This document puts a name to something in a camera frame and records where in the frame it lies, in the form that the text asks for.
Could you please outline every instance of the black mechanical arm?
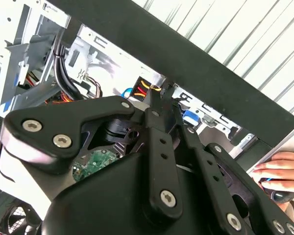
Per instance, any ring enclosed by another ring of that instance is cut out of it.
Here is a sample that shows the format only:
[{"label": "black mechanical arm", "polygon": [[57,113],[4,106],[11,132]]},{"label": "black mechanical arm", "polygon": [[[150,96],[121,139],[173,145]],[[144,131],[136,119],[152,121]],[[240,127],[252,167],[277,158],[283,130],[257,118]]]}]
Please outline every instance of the black mechanical arm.
[{"label": "black mechanical arm", "polygon": [[[150,90],[144,111],[111,96],[5,118],[0,176],[22,184],[1,167],[9,155],[46,193],[48,212],[38,211],[43,235],[294,235],[294,223],[227,152],[203,146],[183,124],[170,97]],[[121,159],[63,186],[59,178],[71,174],[76,157],[118,143]],[[61,192],[49,193],[56,187]]]}]

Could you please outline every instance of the fan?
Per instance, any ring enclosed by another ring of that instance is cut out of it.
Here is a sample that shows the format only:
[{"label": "fan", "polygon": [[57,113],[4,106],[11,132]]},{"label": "fan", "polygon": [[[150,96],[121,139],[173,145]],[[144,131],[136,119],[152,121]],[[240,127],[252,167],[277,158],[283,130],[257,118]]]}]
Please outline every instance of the fan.
[{"label": "fan", "polygon": [[0,234],[38,235],[41,222],[31,205],[16,200],[1,220]]}]

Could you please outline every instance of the green circuit board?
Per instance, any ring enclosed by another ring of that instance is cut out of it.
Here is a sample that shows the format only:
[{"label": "green circuit board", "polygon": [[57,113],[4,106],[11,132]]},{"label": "green circuit board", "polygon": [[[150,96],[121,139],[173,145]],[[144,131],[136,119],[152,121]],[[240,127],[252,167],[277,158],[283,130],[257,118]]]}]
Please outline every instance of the green circuit board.
[{"label": "green circuit board", "polygon": [[117,159],[119,159],[118,155],[109,150],[94,151],[75,161],[73,164],[73,178],[77,182],[81,181]]}]

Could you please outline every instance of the person's hand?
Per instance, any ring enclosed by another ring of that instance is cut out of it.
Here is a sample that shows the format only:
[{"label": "person's hand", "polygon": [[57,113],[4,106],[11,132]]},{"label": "person's hand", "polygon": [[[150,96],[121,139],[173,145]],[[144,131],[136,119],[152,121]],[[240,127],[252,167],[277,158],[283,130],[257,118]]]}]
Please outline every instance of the person's hand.
[{"label": "person's hand", "polygon": [[[270,162],[255,167],[252,177],[256,182],[261,178],[272,178],[275,181],[263,181],[261,186],[276,191],[294,192],[294,153],[275,154]],[[279,204],[285,211],[288,204]]]}]

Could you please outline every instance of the silver screw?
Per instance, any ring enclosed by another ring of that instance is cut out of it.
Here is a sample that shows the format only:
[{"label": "silver screw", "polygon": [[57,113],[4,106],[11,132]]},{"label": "silver screw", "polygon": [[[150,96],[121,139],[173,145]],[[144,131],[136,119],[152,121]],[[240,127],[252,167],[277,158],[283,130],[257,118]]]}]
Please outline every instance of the silver screw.
[{"label": "silver screw", "polygon": [[176,199],[173,193],[167,190],[163,190],[160,193],[161,201],[166,204],[167,207],[175,207],[176,205]]},{"label": "silver screw", "polygon": [[59,148],[68,148],[71,146],[72,140],[70,137],[60,134],[53,137],[53,143]]},{"label": "silver screw", "polygon": [[292,224],[286,223],[286,227],[291,231],[291,233],[294,235],[294,227]]},{"label": "silver screw", "polygon": [[36,120],[26,120],[25,122],[23,122],[22,126],[25,130],[30,132],[37,132],[43,128],[41,123]]},{"label": "silver screw", "polygon": [[159,114],[156,112],[156,111],[151,111],[152,112],[152,114],[154,114],[155,116],[159,116]]},{"label": "silver screw", "polygon": [[282,234],[285,233],[284,228],[282,227],[282,225],[281,225],[278,221],[274,220],[274,221],[273,221],[273,225],[275,226],[275,228],[276,228],[280,233],[282,233]]},{"label": "silver screw", "polygon": [[234,214],[227,214],[226,215],[227,222],[232,226],[233,229],[236,231],[240,231],[242,229],[242,225],[239,221],[239,219]]},{"label": "silver screw", "polygon": [[189,132],[191,132],[191,133],[195,133],[195,131],[194,131],[194,129],[192,128],[192,127],[187,127],[187,130],[189,131]]},{"label": "silver screw", "polygon": [[121,105],[123,105],[126,108],[129,108],[129,104],[128,103],[122,102]]},{"label": "silver screw", "polygon": [[222,152],[221,148],[219,146],[217,146],[217,145],[215,146],[215,150],[217,150],[219,153]]}]

